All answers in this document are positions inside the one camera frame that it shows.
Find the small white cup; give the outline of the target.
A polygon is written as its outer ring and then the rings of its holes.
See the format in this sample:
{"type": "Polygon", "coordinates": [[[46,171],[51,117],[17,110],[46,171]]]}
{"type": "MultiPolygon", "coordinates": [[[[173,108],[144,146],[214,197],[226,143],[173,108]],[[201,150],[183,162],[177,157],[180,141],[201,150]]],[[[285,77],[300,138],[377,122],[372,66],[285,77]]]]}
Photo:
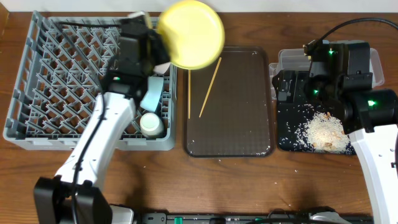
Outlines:
{"type": "Polygon", "coordinates": [[[161,138],[164,124],[155,113],[145,113],[140,119],[140,130],[146,138],[161,138]]]}

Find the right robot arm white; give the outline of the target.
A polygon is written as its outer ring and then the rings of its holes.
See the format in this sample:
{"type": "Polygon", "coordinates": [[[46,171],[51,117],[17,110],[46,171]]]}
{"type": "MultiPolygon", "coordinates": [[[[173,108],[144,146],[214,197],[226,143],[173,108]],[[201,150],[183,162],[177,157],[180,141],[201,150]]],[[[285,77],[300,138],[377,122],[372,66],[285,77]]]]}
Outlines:
{"type": "Polygon", "coordinates": [[[375,223],[397,223],[397,95],[372,88],[371,72],[281,70],[272,79],[279,106],[330,109],[363,170],[375,223]]]}

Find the light blue bowl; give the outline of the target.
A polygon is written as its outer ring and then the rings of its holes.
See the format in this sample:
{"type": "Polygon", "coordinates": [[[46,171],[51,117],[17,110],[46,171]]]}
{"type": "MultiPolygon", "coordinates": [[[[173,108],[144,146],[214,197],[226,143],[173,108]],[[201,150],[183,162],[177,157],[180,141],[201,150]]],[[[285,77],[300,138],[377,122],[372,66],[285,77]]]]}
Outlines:
{"type": "Polygon", "coordinates": [[[147,92],[140,103],[140,107],[154,113],[162,96],[164,79],[162,77],[149,77],[147,84],[147,92]]]}

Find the long wooden chopstick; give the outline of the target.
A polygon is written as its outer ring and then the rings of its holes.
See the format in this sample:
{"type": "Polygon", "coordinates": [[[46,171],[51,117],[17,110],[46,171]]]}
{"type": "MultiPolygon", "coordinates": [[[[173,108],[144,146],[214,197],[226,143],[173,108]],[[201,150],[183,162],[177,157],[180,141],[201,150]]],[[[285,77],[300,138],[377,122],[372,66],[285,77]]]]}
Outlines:
{"type": "Polygon", "coordinates": [[[192,71],[188,70],[188,119],[190,119],[191,115],[191,80],[192,80],[192,71]]]}

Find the yellow plate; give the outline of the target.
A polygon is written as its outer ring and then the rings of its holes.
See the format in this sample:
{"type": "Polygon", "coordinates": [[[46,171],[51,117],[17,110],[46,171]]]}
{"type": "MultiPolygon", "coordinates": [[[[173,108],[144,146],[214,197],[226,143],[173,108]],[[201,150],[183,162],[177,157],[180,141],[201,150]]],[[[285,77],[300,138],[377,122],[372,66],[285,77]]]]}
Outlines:
{"type": "Polygon", "coordinates": [[[212,64],[225,42],[219,15],[200,1],[179,1],[159,16],[157,32],[163,38],[170,62],[187,70],[212,64]]]}

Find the white bowl with food residue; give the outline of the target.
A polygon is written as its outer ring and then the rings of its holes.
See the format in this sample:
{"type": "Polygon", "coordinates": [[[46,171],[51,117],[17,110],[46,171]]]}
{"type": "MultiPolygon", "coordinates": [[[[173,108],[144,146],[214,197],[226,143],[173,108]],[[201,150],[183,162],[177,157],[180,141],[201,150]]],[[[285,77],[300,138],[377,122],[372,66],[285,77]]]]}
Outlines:
{"type": "Polygon", "coordinates": [[[153,69],[156,74],[164,74],[170,67],[170,62],[156,65],[153,69]]]}

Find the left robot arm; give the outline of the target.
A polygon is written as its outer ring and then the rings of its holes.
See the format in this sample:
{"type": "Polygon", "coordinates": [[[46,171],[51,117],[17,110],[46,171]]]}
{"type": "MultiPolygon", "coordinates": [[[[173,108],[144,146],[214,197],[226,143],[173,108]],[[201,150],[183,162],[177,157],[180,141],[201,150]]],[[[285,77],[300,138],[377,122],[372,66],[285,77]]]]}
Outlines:
{"type": "Polygon", "coordinates": [[[116,145],[137,107],[156,112],[164,84],[154,67],[170,60],[145,15],[118,20],[120,52],[100,80],[94,112],[76,147],[53,178],[34,187],[40,223],[134,223],[132,209],[110,205],[102,194],[116,145]]]}

